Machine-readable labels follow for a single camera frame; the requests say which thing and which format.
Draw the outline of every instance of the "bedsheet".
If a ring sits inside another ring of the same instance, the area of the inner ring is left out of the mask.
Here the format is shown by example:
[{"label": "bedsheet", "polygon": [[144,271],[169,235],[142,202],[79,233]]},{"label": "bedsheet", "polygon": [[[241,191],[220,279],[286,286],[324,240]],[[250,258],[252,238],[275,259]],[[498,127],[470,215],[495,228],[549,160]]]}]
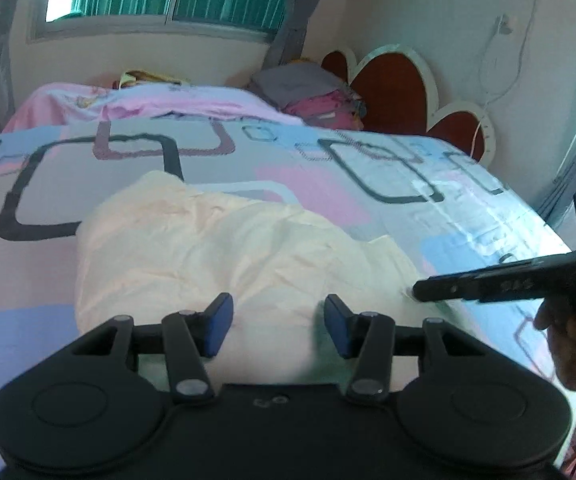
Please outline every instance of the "bedsheet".
[{"label": "bedsheet", "polygon": [[[436,139],[255,120],[132,119],[1,134],[0,387],[76,338],[76,228],[151,170],[199,189],[300,204],[357,240],[389,235],[426,275],[568,251],[512,190]],[[538,305],[443,309],[557,384],[531,324]],[[576,394],[568,399],[576,417]]]}]

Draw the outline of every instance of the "black tool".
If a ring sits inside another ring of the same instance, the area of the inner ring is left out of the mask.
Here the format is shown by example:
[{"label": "black tool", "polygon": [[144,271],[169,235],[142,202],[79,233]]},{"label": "black tool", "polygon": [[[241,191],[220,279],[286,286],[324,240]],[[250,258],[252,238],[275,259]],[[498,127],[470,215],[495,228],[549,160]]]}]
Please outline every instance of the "black tool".
[{"label": "black tool", "polygon": [[417,282],[413,294],[419,301],[463,298],[482,303],[565,296],[568,302],[553,302],[559,309],[556,323],[565,326],[576,316],[576,251],[434,276]]},{"label": "black tool", "polygon": [[[553,466],[571,425],[564,395],[441,319],[396,326],[336,296],[325,326],[357,358],[336,384],[226,384],[199,355],[232,320],[222,294],[205,313],[161,325],[116,316],[0,390],[0,480],[563,479]],[[170,392],[136,373],[162,353]],[[420,376],[391,393],[392,356]]]}]

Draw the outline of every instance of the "headboard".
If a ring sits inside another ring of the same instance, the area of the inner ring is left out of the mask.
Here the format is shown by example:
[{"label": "headboard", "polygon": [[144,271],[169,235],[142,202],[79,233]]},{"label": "headboard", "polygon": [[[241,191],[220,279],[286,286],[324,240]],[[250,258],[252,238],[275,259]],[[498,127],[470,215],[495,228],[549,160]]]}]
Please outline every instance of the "headboard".
[{"label": "headboard", "polygon": [[472,154],[482,166],[491,163],[495,131],[488,115],[465,101],[439,109],[433,73],[411,48],[385,45],[359,63],[350,49],[339,48],[325,56],[321,66],[361,95],[367,109],[362,119],[366,130],[436,137]]}]

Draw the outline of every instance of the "human hand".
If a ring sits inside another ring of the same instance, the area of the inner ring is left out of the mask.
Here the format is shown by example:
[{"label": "human hand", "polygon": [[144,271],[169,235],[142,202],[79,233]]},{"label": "human hand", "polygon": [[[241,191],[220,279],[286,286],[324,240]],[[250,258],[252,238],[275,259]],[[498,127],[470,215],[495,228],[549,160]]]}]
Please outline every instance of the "human hand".
[{"label": "human hand", "polygon": [[556,323],[556,312],[564,310],[567,298],[548,298],[539,307],[534,319],[537,330],[548,329],[548,348],[555,363],[555,372],[561,383],[576,391],[576,316],[564,326]]}]

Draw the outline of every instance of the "wall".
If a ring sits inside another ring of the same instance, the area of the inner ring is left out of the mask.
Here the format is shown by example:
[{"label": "wall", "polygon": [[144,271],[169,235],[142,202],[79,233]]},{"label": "wall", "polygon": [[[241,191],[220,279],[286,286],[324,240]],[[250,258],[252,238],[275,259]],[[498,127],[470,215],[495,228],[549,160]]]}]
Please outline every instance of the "wall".
[{"label": "wall", "polygon": [[[308,29],[305,56],[334,47],[345,0],[321,0]],[[183,34],[119,34],[28,43],[32,0],[19,0],[10,35],[14,100],[55,81],[108,85],[130,68],[240,86],[261,67],[268,46]]]},{"label": "wall", "polygon": [[[516,74],[532,0],[348,0],[338,41],[361,57],[386,43],[412,46],[431,66],[440,104],[483,105],[478,62],[497,16],[516,32],[497,37],[484,83],[498,92]],[[519,83],[490,115],[497,132],[491,171],[531,202],[553,179],[576,131],[576,0],[539,0]]]}]

